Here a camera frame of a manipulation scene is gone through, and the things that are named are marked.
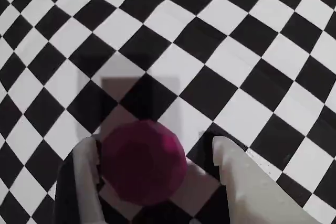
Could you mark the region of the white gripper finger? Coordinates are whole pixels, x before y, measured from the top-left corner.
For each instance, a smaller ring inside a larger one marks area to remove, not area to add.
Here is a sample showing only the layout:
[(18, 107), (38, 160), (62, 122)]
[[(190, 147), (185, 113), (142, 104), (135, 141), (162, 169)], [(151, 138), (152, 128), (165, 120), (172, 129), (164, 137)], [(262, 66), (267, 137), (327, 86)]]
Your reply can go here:
[(231, 223), (317, 223), (234, 141), (215, 136), (212, 149)]
[(99, 155), (93, 137), (82, 139), (72, 150), (73, 171), (81, 223), (105, 223), (97, 184)]

